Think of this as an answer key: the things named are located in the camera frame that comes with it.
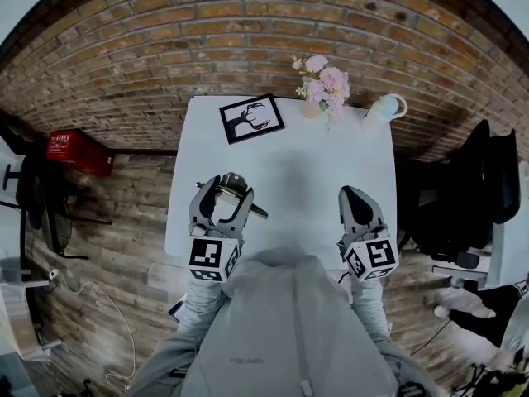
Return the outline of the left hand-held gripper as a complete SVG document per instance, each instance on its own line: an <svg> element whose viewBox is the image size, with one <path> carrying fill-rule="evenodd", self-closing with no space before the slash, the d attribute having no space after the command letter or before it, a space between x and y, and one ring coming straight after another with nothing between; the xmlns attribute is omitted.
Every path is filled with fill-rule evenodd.
<svg viewBox="0 0 529 397"><path fill-rule="evenodd" d="M188 268L196 280L226 282L235 269L244 244L242 233L253 204L254 190L249 188L233 214L227 219L219 219L214 225L212 215L220 182L220 175L212 177L189 205L189 236L192 241Z"/></svg>

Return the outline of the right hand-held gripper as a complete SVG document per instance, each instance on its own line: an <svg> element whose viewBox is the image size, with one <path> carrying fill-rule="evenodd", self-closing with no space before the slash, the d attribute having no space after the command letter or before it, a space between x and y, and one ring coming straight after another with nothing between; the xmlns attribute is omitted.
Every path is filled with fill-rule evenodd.
<svg viewBox="0 0 529 397"><path fill-rule="evenodd" d="M345 235L337 246L351 276L358 281L374 280L396 270L399 266L396 241L384 225L379 204L364 191L349 185L340 189L338 203ZM359 236L362 227L374 230Z"/></svg>

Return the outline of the silver metal binder clip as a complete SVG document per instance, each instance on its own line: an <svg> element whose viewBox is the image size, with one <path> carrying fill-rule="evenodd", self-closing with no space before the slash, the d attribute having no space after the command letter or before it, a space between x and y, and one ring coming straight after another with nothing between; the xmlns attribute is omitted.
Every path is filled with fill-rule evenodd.
<svg viewBox="0 0 529 397"><path fill-rule="evenodd" d="M195 185L201 189L205 183L196 182ZM222 176L219 185L217 186L216 199L220 199L221 201L236 207L248 189L249 186L242 175L229 172ZM269 216L264 209L255 204L251 205L250 213L263 219L268 219Z"/></svg>

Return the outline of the person's right forearm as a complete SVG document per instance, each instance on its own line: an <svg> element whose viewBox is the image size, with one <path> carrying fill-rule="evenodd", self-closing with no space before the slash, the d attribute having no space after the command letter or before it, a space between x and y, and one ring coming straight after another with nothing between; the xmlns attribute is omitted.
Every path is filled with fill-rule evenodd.
<svg viewBox="0 0 529 397"><path fill-rule="evenodd" d="M374 342L388 341L390 332L383 306L383 288L379 279L350 282L351 307Z"/></svg>

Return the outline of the person's left forearm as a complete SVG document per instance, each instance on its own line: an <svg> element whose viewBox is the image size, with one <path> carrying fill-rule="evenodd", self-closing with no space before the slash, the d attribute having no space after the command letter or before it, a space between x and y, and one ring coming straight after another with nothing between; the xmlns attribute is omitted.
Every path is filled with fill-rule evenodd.
<svg viewBox="0 0 529 397"><path fill-rule="evenodd" d="M204 336L224 303L222 282L192 279L180 312L177 334L196 342Z"/></svg>

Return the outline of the black office chair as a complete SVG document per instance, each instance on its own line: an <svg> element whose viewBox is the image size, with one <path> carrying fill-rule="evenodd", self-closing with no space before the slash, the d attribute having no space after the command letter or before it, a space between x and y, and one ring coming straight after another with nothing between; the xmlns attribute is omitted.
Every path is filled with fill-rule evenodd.
<svg viewBox="0 0 529 397"><path fill-rule="evenodd" d="M447 163L397 164L398 228L402 250L414 242L436 261L474 269L493 225L511 220L521 205L516 132L494 136L483 120Z"/></svg>

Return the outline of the black framed deer picture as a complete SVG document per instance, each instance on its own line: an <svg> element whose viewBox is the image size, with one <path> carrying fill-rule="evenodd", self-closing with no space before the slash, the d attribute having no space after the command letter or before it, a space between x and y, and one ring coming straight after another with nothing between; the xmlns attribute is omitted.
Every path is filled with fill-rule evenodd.
<svg viewBox="0 0 529 397"><path fill-rule="evenodd" d="M272 94L243 100L219 108L230 145L285 128Z"/></svg>

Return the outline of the black tablet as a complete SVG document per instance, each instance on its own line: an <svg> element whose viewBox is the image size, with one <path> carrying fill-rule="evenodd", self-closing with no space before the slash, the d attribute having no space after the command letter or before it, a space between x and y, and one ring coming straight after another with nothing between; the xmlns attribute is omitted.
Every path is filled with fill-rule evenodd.
<svg viewBox="0 0 529 397"><path fill-rule="evenodd" d="M186 299L180 299L168 312L169 316L176 323L181 323L185 303L186 303Z"/></svg>

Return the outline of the person's grey hoodie torso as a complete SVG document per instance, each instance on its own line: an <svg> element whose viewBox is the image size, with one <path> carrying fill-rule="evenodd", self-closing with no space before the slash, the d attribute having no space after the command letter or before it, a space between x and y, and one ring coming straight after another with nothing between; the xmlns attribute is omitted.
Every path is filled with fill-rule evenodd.
<svg viewBox="0 0 529 397"><path fill-rule="evenodd" d="M241 258L196 342L177 331L126 397L438 397L430 374L391 338L374 342L315 256Z"/></svg>

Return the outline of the pink flower bouquet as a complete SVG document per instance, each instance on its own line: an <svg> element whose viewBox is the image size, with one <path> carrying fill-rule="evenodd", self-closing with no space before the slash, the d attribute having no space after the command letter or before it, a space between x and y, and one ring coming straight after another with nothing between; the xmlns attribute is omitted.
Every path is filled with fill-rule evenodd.
<svg viewBox="0 0 529 397"><path fill-rule="evenodd" d="M348 74L331 66L324 55L294 56L292 68L301 77L296 94L304 101L318 104L319 116L325 115L327 127L330 127L341 117L350 97Z"/></svg>

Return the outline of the red plastic crate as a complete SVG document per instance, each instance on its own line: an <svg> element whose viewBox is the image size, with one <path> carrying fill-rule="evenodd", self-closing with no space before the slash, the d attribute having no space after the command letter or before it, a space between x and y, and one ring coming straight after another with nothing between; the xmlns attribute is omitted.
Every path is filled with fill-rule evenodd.
<svg viewBox="0 0 529 397"><path fill-rule="evenodd" d="M111 150L80 129L52 132L45 156L91 175L108 177L112 173L114 155Z"/></svg>

